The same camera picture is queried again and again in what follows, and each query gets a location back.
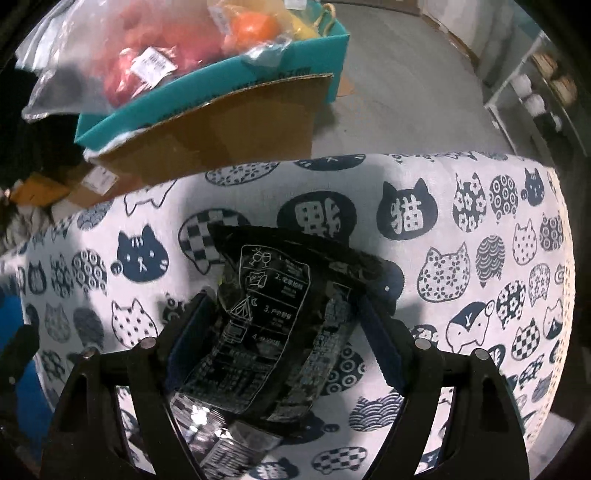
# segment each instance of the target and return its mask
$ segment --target navy blue cat print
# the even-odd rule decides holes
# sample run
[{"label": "navy blue cat print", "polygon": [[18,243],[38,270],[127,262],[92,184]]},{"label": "navy blue cat print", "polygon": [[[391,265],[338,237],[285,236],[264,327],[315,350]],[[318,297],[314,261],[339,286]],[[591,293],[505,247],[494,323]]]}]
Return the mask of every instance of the navy blue cat print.
[{"label": "navy blue cat print", "polygon": [[482,155],[483,157],[490,158],[491,160],[506,161],[509,159],[509,156],[505,155],[504,153],[489,153],[489,152],[476,152],[476,153]]},{"label": "navy blue cat print", "polygon": [[453,220],[462,232],[475,231],[484,222],[486,197],[480,178],[474,172],[470,181],[462,181],[456,173],[456,196],[453,199]]},{"label": "navy blue cat print", "polygon": [[64,364],[61,360],[60,355],[53,350],[43,350],[41,351],[41,366],[49,380],[59,380],[62,383],[65,383],[65,374],[66,369],[64,368]]},{"label": "navy blue cat print", "polygon": [[318,235],[349,245],[357,224],[355,205],[345,195],[317,191],[285,202],[277,213],[277,226]]},{"label": "navy blue cat print", "polygon": [[404,399],[392,389],[385,397],[368,400],[359,397],[349,415],[349,426],[356,432],[372,432],[394,423]]},{"label": "navy blue cat print", "polygon": [[563,308],[562,300],[558,299],[554,307],[546,307],[542,331],[547,340],[554,340],[562,331]]},{"label": "navy blue cat print", "polygon": [[301,445],[303,443],[310,443],[322,438],[325,433],[335,433],[340,430],[340,426],[336,423],[324,423],[324,420],[318,418],[313,412],[308,415],[301,422],[302,429],[293,436],[283,439],[282,445]]},{"label": "navy blue cat print", "polygon": [[27,294],[27,274],[20,265],[17,269],[17,287],[23,295]]},{"label": "navy blue cat print", "polygon": [[536,265],[531,269],[529,292],[531,306],[535,305],[537,299],[546,299],[550,288],[550,267],[545,263]]},{"label": "navy blue cat print", "polygon": [[546,378],[538,380],[538,384],[535,386],[534,392],[531,394],[531,401],[536,403],[540,401],[548,393],[550,388],[550,381],[552,380],[552,374]]},{"label": "navy blue cat print", "polygon": [[498,235],[487,236],[476,250],[476,273],[480,286],[486,287],[486,282],[496,277],[501,279],[505,265],[505,244]]},{"label": "navy blue cat print", "polygon": [[35,331],[39,331],[39,314],[37,313],[37,309],[31,305],[30,303],[27,304],[25,307],[25,315],[27,316],[27,320],[29,321],[30,325],[33,325]]},{"label": "navy blue cat print", "polygon": [[49,261],[51,264],[51,286],[58,297],[63,299],[70,298],[74,291],[74,281],[72,274],[66,264],[66,259],[60,254],[57,260],[54,260],[50,255]]},{"label": "navy blue cat print", "polygon": [[119,232],[117,261],[111,264],[111,272],[123,275],[137,283],[154,281],[168,271],[168,252],[146,225],[141,236],[128,237]]},{"label": "navy blue cat print", "polygon": [[127,216],[131,216],[135,212],[135,209],[142,205],[151,205],[152,208],[159,209],[164,203],[166,195],[168,195],[176,182],[176,180],[165,181],[154,187],[144,187],[143,189],[128,193],[123,197],[125,213]]},{"label": "navy blue cat print", "polygon": [[503,330],[510,321],[519,321],[524,303],[525,283],[523,281],[515,280],[503,287],[496,299],[496,314]]},{"label": "navy blue cat print", "polygon": [[107,295],[107,270],[105,261],[91,248],[80,250],[72,258],[72,273],[77,285],[88,296],[91,290]]},{"label": "navy blue cat print", "polygon": [[441,449],[438,448],[436,450],[433,450],[432,452],[424,453],[418,463],[415,475],[435,467],[437,465],[437,459],[439,458],[440,450]]},{"label": "navy blue cat print", "polygon": [[331,370],[320,395],[330,395],[354,387],[365,373],[363,358],[347,343],[340,351],[335,367]]},{"label": "navy blue cat print", "polygon": [[540,244],[542,248],[547,252],[558,250],[563,241],[564,235],[562,233],[560,214],[551,218],[544,215],[540,225]]},{"label": "navy blue cat print", "polygon": [[517,327],[515,339],[511,346],[511,356],[514,360],[520,361],[530,357],[540,344],[540,329],[531,319],[530,324],[525,328]]},{"label": "navy blue cat print", "polygon": [[103,322],[94,310],[86,307],[79,307],[74,310],[74,328],[78,332],[78,337],[82,341],[82,346],[96,346],[103,351],[103,342],[105,340],[105,330]]},{"label": "navy blue cat print", "polygon": [[83,232],[92,230],[103,221],[103,218],[105,218],[112,206],[113,200],[94,205],[94,207],[80,213],[76,220],[76,225]]},{"label": "navy blue cat print", "polygon": [[530,382],[531,380],[537,378],[538,372],[542,368],[543,363],[544,354],[542,353],[538,358],[536,358],[532,363],[530,363],[525,370],[522,371],[518,381],[520,390],[523,390],[523,387],[527,382]]},{"label": "navy blue cat print", "polygon": [[544,200],[544,183],[537,168],[533,173],[525,169],[525,188],[521,190],[521,199],[527,200],[532,207],[538,206]]},{"label": "navy blue cat print", "polygon": [[452,348],[452,352],[460,353],[462,348],[473,343],[482,346],[494,311],[494,300],[488,303],[473,301],[462,308],[447,324],[445,332],[447,344]]},{"label": "navy blue cat print", "polygon": [[243,163],[208,171],[205,179],[218,187],[243,185],[261,179],[279,166],[279,162]]},{"label": "navy blue cat print", "polygon": [[416,340],[417,338],[425,338],[429,340],[433,346],[437,346],[439,343],[439,333],[433,325],[415,325],[410,330],[410,334]]},{"label": "navy blue cat print", "polygon": [[212,223],[229,226],[250,225],[244,215],[226,208],[212,208],[187,218],[178,230],[178,245],[201,275],[206,275],[212,265],[222,265],[223,257],[213,246],[207,228]]},{"label": "navy blue cat print", "polygon": [[487,352],[491,356],[496,367],[501,368],[501,364],[503,363],[506,354],[505,345],[499,343],[498,345],[490,347]]},{"label": "navy blue cat print", "polygon": [[505,377],[505,379],[507,381],[507,386],[509,387],[509,389],[511,391],[514,391],[515,387],[517,386],[519,376],[518,375],[511,375],[510,377]]},{"label": "navy blue cat print", "polygon": [[435,226],[438,215],[437,203],[423,179],[418,179],[413,188],[404,190],[384,182],[376,213],[378,230],[384,237],[409,240],[424,235]]},{"label": "navy blue cat print", "polygon": [[175,300],[170,293],[166,294],[166,305],[162,312],[162,322],[166,325],[171,320],[181,318],[185,311],[186,305],[182,300]]},{"label": "navy blue cat print", "polygon": [[69,217],[60,220],[53,227],[51,227],[51,240],[53,242],[55,242],[56,238],[58,237],[62,237],[63,239],[66,238],[73,219],[74,216],[70,215]]},{"label": "navy blue cat print", "polygon": [[363,447],[342,447],[320,452],[312,459],[312,468],[323,475],[335,470],[351,470],[356,472],[366,459],[368,451]]},{"label": "navy blue cat print", "polygon": [[503,215],[515,216],[519,197],[515,182],[509,175],[497,175],[492,180],[489,200],[497,222],[501,220]]},{"label": "navy blue cat print", "polygon": [[48,335],[58,343],[66,343],[70,339],[72,329],[60,304],[57,307],[46,304],[45,329]]},{"label": "navy blue cat print", "polygon": [[517,405],[517,410],[519,410],[520,414],[521,414],[521,410],[523,410],[523,407],[525,407],[526,403],[527,403],[527,395],[520,395],[519,397],[517,397],[515,399],[515,405]]},{"label": "navy blue cat print", "polygon": [[552,347],[552,351],[550,352],[550,363],[554,365],[556,363],[556,356],[558,355],[558,346],[560,344],[560,340],[556,340],[556,343]]},{"label": "navy blue cat print", "polygon": [[554,272],[554,283],[557,285],[562,285],[564,283],[564,265],[558,264],[556,267],[556,272]]},{"label": "navy blue cat print", "polygon": [[298,167],[311,171],[339,171],[354,168],[365,160],[365,155],[339,155],[315,160],[298,160],[294,162]]},{"label": "navy blue cat print", "polygon": [[281,457],[276,462],[259,463],[248,474],[257,480],[290,480],[300,474],[300,470],[290,461]]},{"label": "navy blue cat print", "polygon": [[466,243],[449,254],[431,247],[417,278],[420,297],[432,303],[461,297],[470,281],[470,258]]},{"label": "navy blue cat print", "polygon": [[27,277],[29,281],[29,291],[31,293],[34,293],[35,295],[42,295],[45,293],[45,290],[47,289],[47,278],[45,277],[41,261],[39,261],[37,265],[33,265],[29,262]]},{"label": "navy blue cat print", "polygon": [[454,160],[458,160],[460,158],[469,158],[470,160],[478,161],[474,153],[472,152],[447,152],[447,153],[438,153],[435,155],[436,157],[447,157],[452,158]]}]

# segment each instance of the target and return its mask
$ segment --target cat face print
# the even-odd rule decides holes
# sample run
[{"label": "cat face print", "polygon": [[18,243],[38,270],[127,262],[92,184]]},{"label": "cat face print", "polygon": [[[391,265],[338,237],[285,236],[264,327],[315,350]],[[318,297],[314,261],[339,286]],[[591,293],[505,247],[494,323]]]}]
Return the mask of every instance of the cat face print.
[{"label": "cat face print", "polygon": [[417,290],[425,301],[455,300],[466,291],[469,281],[470,258],[465,243],[450,254],[431,247],[417,279]]},{"label": "cat face print", "polygon": [[128,237],[119,232],[117,262],[111,271],[133,282],[143,283],[157,280],[168,270],[168,253],[154,235],[152,227],[146,225],[141,236]]},{"label": "cat face print", "polygon": [[384,182],[376,221],[379,232],[390,240],[409,240],[427,233],[437,222],[437,203],[427,184],[418,179],[411,189],[397,190]]},{"label": "cat face print", "polygon": [[456,184],[453,220],[463,232],[473,232],[482,224],[486,215],[486,197],[480,178],[474,172],[470,181],[462,181],[456,173]]},{"label": "cat face print", "polygon": [[523,228],[517,223],[513,234],[513,258],[515,262],[518,265],[527,265],[534,259],[537,251],[538,239],[531,218]]},{"label": "cat face print", "polygon": [[111,312],[113,333],[121,345],[132,348],[145,337],[158,336],[156,325],[137,299],[131,307],[120,307],[113,301]]},{"label": "cat face print", "polygon": [[525,169],[525,188],[521,190],[521,199],[527,200],[532,207],[538,206],[544,200],[544,183],[537,168],[533,173]]}]

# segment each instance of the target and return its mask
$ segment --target plastic bag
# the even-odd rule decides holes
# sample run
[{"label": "plastic bag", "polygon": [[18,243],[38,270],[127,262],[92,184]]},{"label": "plastic bag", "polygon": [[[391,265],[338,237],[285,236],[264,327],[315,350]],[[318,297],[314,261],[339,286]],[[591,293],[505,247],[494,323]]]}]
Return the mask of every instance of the plastic bag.
[{"label": "plastic bag", "polygon": [[206,0],[77,0],[23,118],[111,113],[142,92],[223,59],[222,46]]},{"label": "plastic bag", "polygon": [[210,225],[209,231],[226,259],[219,312],[180,392],[264,429],[296,422],[320,395],[354,327],[359,296],[375,292],[393,314],[402,272],[392,262],[285,229]]},{"label": "plastic bag", "polygon": [[224,52],[248,62],[276,67],[293,39],[291,15],[282,0],[208,0],[225,35]]}]

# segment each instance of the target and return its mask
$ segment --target wall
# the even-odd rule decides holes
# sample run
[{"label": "wall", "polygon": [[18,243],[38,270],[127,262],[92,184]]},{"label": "wall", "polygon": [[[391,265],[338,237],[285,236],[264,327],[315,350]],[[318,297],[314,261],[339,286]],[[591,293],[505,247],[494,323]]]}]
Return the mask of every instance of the wall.
[{"label": "wall", "polygon": [[499,0],[424,0],[423,12],[445,26],[480,57],[499,4]]}]

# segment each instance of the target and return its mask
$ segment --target yellow item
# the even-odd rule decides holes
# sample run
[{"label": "yellow item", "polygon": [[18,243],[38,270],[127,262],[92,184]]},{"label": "yellow item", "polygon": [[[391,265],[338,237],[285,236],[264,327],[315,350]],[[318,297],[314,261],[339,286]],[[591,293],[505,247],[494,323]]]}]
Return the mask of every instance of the yellow item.
[{"label": "yellow item", "polygon": [[294,40],[309,40],[311,38],[319,38],[320,34],[293,12],[291,15],[291,25],[294,32]]}]

